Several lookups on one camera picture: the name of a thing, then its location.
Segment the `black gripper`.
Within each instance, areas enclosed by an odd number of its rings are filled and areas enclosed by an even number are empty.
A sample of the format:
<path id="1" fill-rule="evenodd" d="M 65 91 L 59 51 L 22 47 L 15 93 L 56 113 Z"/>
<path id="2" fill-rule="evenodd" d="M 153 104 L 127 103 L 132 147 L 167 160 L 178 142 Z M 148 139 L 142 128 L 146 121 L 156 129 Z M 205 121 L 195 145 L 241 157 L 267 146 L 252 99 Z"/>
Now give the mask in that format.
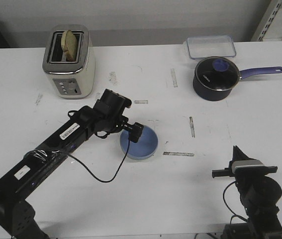
<path id="1" fill-rule="evenodd" d="M 232 163 L 236 161 L 251 160 L 238 146 L 233 146 Z M 220 170 L 212 170 L 211 176 L 215 177 L 234 177 L 235 179 L 248 178 L 252 176 L 262 177 L 270 173 L 276 173 L 277 166 L 242 165 L 226 167 Z"/>
<path id="2" fill-rule="evenodd" d="M 121 131 L 121 130 L 124 129 L 124 130 L 132 133 L 135 130 L 135 126 L 133 124 L 129 124 L 128 120 L 129 119 L 125 116 L 120 116 L 118 118 L 118 120 L 117 120 L 118 131 Z"/>

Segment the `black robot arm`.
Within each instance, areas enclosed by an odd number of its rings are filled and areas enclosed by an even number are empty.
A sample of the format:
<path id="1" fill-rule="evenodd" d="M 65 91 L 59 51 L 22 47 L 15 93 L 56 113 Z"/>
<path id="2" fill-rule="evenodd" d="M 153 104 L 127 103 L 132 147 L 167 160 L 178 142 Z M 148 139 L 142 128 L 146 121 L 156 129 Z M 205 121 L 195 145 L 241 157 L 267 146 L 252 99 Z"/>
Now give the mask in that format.
<path id="1" fill-rule="evenodd" d="M 282 226 L 277 217 L 279 208 L 276 206 L 282 189 L 277 181 L 267 176 L 277 170 L 276 166 L 265 166 L 234 146 L 228 167 L 212 171 L 213 178 L 235 178 L 233 184 L 247 215 L 244 218 L 233 213 L 232 218 L 240 218 L 244 223 L 226 224 L 220 236 L 222 239 L 282 239 Z"/>
<path id="2" fill-rule="evenodd" d="M 35 210 L 26 198 L 92 135 L 104 131 L 128 132 L 128 142 L 137 143 L 144 126 L 129 124 L 123 115 L 132 101 L 105 89 L 94 107 L 68 112 L 69 120 L 0 178 L 0 226 L 15 239 L 47 239 L 36 223 Z"/>

